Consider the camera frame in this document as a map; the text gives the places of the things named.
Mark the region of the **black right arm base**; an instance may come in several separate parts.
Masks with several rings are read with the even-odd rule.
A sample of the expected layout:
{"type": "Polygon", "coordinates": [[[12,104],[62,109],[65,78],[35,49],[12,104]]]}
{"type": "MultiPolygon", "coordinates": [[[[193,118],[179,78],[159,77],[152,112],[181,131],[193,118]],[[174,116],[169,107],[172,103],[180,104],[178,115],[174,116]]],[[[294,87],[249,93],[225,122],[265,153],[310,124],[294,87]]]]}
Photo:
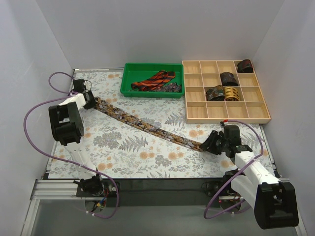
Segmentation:
{"type": "MultiPolygon", "coordinates": [[[[201,184],[201,189],[206,194],[206,196],[213,197],[223,186],[223,184],[224,182],[222,180],[207,180],[201,184]]],[[[219,197],[231,197],[231,201],[241,199],[241,195],[232,190],[231,184],[229,184],[219,193],[219,197]]]]}

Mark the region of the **brown cat print tie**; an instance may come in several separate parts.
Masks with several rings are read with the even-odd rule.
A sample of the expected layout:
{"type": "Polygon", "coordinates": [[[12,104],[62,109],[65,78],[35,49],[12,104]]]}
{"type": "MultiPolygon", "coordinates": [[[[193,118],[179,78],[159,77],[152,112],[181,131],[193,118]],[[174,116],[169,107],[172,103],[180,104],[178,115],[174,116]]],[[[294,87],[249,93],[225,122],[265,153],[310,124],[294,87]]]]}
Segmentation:
{"type": "Polygon", "coordinates": [[[149,133],[151,135],[154,135],[156,137],[159,137],[161,139],[170,141],[172,143],[184,146],[186,148],[202,152],[203,150],[200,148],[201,143],[190,140],[188,138],[184,138],[182,136],[173,134],[171,132],[168,132],[166,130],[160,129],[154,125],[151,125],[125,111],[122,109],[119,109],[107,101],[101,99],[100,97],[95,98],[96,107],[95,109],[122,122],[125,123],[131,127],[134,127],[136,129],[139,129],[141,131],[144,131],[146,133],[149,133]]]}

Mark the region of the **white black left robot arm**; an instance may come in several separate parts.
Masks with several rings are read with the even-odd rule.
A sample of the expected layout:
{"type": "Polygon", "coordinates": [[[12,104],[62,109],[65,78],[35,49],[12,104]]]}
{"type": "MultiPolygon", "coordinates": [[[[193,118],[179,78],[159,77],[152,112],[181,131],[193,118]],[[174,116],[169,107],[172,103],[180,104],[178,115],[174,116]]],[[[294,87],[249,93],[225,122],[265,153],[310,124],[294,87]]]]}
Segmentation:
{"type": "Polygon", "coordinates": [[[85,129],[80,110],[95,106],[95,98],[92,92],[88,91],[78,93],[48,109],[53,138],[64,146],[71,156],[71,161],[77,164],[80,180],[99,178],[97,168],[81,142],[85,129]]]}

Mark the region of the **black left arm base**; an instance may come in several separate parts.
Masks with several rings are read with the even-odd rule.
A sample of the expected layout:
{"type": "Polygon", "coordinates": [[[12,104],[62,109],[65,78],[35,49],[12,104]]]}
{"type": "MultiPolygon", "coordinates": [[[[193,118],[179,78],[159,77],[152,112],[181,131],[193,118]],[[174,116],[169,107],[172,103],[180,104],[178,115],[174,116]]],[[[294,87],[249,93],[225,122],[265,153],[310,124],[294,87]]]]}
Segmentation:
{"type": "Polygon", "coordinates": [[[77,185],[77,197],[116,197],[117,190],[120,189],[120,183],[116,182],[116,186],[112,181],[106,180],[74,180],[77,185]]]}

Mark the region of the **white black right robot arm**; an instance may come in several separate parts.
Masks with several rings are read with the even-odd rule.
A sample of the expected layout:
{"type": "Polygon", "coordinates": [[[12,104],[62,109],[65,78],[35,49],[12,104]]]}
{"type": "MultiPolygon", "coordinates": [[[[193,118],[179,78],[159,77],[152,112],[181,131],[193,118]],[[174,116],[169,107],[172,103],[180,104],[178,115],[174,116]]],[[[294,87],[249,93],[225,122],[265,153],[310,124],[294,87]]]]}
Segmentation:
{"type": "Polygon", "coordinates": [[[264,230],[298,226],[294,186],[289,181],[276,178],[263,167],[258,161],[260,155],[254,155],[248,145],[242,144],[237,124],[234,119],[222,121],[221,131],[213,130],[200,145],[202,150],[215,155],[225,153],[237,167],[211,198],[204,213],[224,191],[231,196],[238,193],[253,208],[256,222],[264,230]]]}

